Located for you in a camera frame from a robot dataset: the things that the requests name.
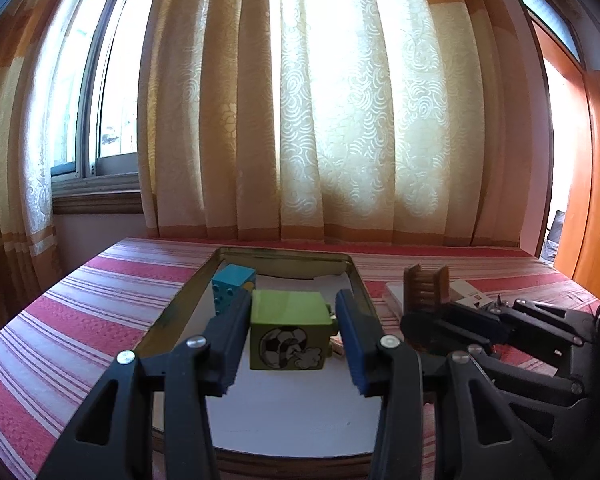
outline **green cube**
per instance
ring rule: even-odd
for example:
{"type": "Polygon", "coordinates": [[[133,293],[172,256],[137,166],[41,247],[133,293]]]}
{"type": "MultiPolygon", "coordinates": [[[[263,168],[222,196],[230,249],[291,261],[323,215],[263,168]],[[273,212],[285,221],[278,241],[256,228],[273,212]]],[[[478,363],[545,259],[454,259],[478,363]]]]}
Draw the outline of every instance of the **green cube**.
{"type": "Polygon", "coordinates": [[[320,292],[253,291],[252,370],[319,370],[337,333],[320,292]]]}

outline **orange curtain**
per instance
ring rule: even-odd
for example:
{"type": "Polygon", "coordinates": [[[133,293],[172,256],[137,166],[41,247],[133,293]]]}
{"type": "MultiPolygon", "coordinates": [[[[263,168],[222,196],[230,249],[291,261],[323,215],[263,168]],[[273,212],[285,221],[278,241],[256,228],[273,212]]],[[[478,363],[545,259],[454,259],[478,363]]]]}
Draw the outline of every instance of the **orange curtain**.
{"type": "Polygon", "coordinates": [[[147,226],[517,245],[526,96],[502,0],[154,0],[138,106],[147,226]]]}
{"type": "Polygon", "coordinates": [[[0,16],[0,328],[61,277],[46,103],[81,0],[12,0],[0,16]]]}

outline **small box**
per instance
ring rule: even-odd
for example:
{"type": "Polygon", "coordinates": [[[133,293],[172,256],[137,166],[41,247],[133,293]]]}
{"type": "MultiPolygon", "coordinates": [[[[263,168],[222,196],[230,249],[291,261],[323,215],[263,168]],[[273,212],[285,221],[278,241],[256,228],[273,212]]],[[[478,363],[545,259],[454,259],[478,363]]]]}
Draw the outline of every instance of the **small box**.
{"type": "MultiPolygon", "coordinates": [[[[449,283],[450,300],[469,308],[478,309],[493,300],[465,280],[453,280],[449,283]]],[[[404,314],[404,283],[391,282],[384,286],[384,302],[398,319],[404,314]]]]}
{"type": "Polygon", "coordinates": [[[252,370],[319,370],[338,333],[320,292],[254,290],[251,302],[252,370]]]}
{"type": "Polygon", "coordinates": [[[255,287],[255,269],[229,264],[224,269],[218,270],[211,279],[216,315],[222,314],[231,305],[236,289],[245,288],[251,292],[255,287]]]}

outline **white paper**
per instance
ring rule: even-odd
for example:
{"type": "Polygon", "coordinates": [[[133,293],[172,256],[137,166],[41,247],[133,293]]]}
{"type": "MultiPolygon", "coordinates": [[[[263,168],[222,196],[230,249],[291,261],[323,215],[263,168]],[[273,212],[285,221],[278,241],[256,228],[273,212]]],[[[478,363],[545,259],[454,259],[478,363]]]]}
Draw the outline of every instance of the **white paper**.
{"type": "MultiPolygon", "coordinates": [[[[349,278],[321,276],[286,280],[257,276],[257,288],[317,291],[334,309],[349,278]]],[[[202,295],[179,341],[201,333],[214,316],[211,287],[202,295]]],[[[330,457],[373,451],[380,399],[365,399],[351,382],[341,357],[322,370],[266,371],[249,368],[247,338],[235,384],[221,398],[207,397],[214,446],[269,456],[330,457]]],[[[163,428],[164,396],[156,395],[154,426],[163,428]]]]}

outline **blue lego block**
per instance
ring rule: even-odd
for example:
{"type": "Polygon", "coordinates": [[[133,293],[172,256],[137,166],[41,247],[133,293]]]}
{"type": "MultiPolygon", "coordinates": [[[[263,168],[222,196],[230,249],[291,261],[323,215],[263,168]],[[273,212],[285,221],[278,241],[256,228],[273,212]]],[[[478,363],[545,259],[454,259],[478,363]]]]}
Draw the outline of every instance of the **blue lego block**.
{"type": "Polygon", "coordinates": [[[236,288],[252,291],[256,287],[256,270],[229,264],[211,279],[216,315],[222,314],[234,300],[236,288]]]}

